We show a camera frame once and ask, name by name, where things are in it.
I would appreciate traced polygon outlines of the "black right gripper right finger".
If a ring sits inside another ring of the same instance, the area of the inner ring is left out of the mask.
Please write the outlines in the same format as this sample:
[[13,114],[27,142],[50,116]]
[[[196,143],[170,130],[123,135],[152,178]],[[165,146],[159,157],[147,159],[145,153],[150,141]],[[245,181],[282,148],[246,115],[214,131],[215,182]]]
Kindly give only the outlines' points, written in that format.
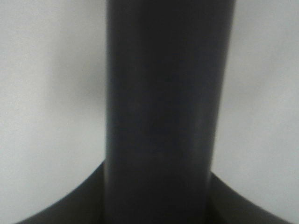
[[215,174],[209,190],[210,224],[287,224],[231,189]]

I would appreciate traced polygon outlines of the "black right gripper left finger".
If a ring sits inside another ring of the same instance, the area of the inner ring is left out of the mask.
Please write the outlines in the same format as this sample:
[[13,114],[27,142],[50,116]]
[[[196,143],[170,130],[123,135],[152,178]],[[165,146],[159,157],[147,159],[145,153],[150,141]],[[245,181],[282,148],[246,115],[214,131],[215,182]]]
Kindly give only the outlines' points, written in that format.
[[104,163],[71,193],[20,224],[103,224]]

